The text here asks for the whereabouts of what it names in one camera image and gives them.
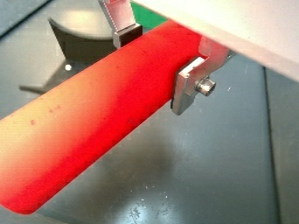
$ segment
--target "red cylinder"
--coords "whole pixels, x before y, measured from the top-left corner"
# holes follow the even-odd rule
[[[200,35],[166,22],[0,121],[0,204],[32,213],[169,101]]]

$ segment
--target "metal arm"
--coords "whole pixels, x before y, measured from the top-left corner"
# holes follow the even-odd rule
[[[200,39],[198,52],[201,56],[177,73],[172,97],[172,112],[176,115],[180,115],[192,105],[197,93],[205,96],[210,94],[216,83],[209,80],[209,74],[214,72],[234,55],[225,46],[217,44],[205,37]]]
[[[120,48],[142,35],[142,26],[136,23],[129,0],[98,0],[112,29],[113,44]]]

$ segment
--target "green object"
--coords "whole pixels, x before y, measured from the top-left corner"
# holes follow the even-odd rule
[[[132,4],[132,9],[134,13],[134,21],[145,28],[154,28],[162,22],[165,22],[166,18],[148,10],[145,7],[140,6],[136,3]]]

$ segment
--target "screw head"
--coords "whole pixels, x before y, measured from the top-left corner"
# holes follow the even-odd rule
[[[208,78],[198,80],[194,84],[194,90],[205,96],[210,95],[210,92],[213,91],[214,87],[216,87],[216,82],[213,82]]]

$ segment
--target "gray surface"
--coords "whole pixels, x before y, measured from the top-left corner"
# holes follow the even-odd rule
[[[42,215],[34,213],[32,215],[20,215],[4,210],[0,207],[0,223],[1,224],[66,224],[50,217],[44,217]]]
[[[18,84],[40,86],[64,61],[46,17],[93,5],[54,1],[0,42],[1,117],[36,97]],[[236,56],[212,79],[212,96],[181,116],[166,104],[37,214],[72,224],[277,223],[261,66]]]
[[[284,224],[299,223],[299,83],[267,70],[275,175]]]
[[[49,0],[0,0],[0,37]]]

